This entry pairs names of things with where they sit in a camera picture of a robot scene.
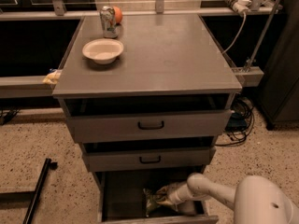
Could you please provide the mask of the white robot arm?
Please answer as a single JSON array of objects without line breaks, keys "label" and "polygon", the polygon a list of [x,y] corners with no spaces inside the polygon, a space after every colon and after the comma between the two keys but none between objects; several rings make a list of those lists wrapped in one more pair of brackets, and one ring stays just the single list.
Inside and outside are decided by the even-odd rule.
[{"label": "white robot arm", "polygon": [[205,197],[233,210],[234,224],[299,224],[299,208],[294,202],[275,183],[258,175],[246,176],[233,189],[192,173],[186,181],[162,187],[154,200],[178,206]]}]

